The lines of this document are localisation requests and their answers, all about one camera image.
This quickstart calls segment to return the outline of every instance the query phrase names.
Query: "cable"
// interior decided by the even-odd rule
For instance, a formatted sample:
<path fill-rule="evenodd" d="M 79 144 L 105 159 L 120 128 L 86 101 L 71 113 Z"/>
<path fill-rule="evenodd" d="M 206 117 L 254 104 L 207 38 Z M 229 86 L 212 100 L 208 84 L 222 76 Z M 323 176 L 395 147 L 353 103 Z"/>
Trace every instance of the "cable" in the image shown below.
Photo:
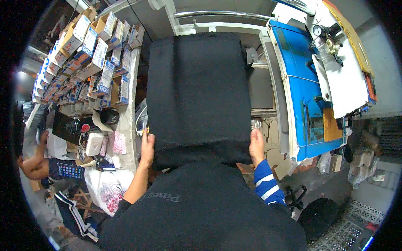
<path fill-rule="evenodd" d="M 137 130 L 137 123 L 139 118 L 141 117 L 141 114 L 145 111 L 145 109 L 147 108 L 147 106 L 144 107 L 144 109 L 139 113 L 137 120 L 135 121 L 135 131 L 137 132 L 137 134 L 139 136 L 142 136 L 142 132 Z"/>
<path fill-rule="evenodd" d="M 147 35 L 148 35 L 148 37 L 150 38 L 151 43 L 152 43 L 152 42 L 153 42 L 153 41 L 152 41 L 152 38 L 151 38 L 150 34 L 148 33 L 147 29 L 146 29 L 145 26 L 142 24 L 141 20 L 140 20 L 139 17 L 137 16 L 137 14 L 136 14 L 136 12 L 134 11 L 133 7 L 131 6 L 130 2 L 129 2 L 128 0 L 127 0 L 127 2 L 128 2 L 128 5 L 130 6 L 131 10 L 133 11 L 134 15 L 137 17 L 138 21 L 141 23 L 142 27 L 144 27 L 144 30 L 145 30 L 145 32 L 147 33 Z"/>
<path fill-rule="evenodd" d="M 77 4 L 76 4 L 76 6 L 75 6 L 75 8 L 74 8 L 74 10 L 73 10 L 73 13 L 71 14 L 71 17 L 70 17 L 70 19 L 68 20 L 68 22 L 67 22 L 67 24 L 69 24 L 70 23 L 70 21 L 71 21 L 71 19 L 73 18 L 73 15 L 74 15 L 74 12 L 76 11 L 76 9 L 77 9 L 77 6 L 78 6 L 78 2 L 79 2 L 80 0 L 77 0 Z"/>

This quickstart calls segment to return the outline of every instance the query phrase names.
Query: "blue striped sleeve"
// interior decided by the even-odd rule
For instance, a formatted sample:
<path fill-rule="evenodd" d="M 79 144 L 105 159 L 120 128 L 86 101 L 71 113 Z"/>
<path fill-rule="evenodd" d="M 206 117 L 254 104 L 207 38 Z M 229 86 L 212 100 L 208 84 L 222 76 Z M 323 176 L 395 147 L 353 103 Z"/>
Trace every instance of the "blue striped sleeve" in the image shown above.
<path fill-rule="evenodd" d="M 254 183 L 256 185 L 254 192 L 260 196 L 267 205 L 275 202 L 285 205 L 285 195 L 283 191 L 279 189 L 278 183 L 266 159 L 261 161 L 255 169 Z"/>

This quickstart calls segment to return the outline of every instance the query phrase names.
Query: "pipe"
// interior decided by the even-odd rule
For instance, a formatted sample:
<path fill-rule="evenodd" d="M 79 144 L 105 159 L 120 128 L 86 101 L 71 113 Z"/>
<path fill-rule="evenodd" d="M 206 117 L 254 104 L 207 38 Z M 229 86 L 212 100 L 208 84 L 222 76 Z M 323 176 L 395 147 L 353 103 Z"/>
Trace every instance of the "pipe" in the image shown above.
<path fill-rule="evenodd" d="M 195 16 L 237 16 L 237 17 L 246 17 L 251 19 L 258 19 L 263 21 L 269 21 L 271 19 L 277 20 L 271 16 L 264 16 L 255 13 L 248 12 L 237 12 L 237 11 L 225 11 L 225 10 L 203 10 L 203 11 L 188 11 L 188 12 L 180 12 L 173 15 L 174 18 L 186 18 L 186 17 L 195 17 Z"/>
<path fill-rule="evenodd" d="M 272 1 L 293 7 L 296 10 L 300 10 L 309 16 L 316 15 L 316 10 L 310 6 L 307 6 L 307 4 L 301 0 L 272 0 Z"/>

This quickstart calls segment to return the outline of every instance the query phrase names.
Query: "pressure gauge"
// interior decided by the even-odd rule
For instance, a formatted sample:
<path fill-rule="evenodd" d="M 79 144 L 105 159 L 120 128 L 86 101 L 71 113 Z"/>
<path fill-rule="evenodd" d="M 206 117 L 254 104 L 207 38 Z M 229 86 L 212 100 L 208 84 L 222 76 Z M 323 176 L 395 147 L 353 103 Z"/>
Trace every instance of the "pressure gauge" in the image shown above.
<path fill-rule="evenodd" d="M 313 27 L 313 33 L 314 33 L 314 35 L 316 35 L 316 36 L 321 36 L 321 34 L 322 34 L 322 28 L 321 28 L 321 26 L 320 25 L 316 25 L 316 26 L 314 26 Z"/>

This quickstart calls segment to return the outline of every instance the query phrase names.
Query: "white bag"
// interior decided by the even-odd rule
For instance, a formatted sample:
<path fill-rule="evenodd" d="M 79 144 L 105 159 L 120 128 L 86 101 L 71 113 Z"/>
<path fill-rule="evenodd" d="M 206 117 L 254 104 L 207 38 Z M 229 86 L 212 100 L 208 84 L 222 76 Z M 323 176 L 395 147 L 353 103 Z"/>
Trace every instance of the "white bag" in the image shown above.
<path fill-rule="evenodd" d="M 100 172 L 90 167 L 85 169 L 85 182 L 92 202 L 110 216 L 115 215 L 133 178 L 131 170 Z"/>

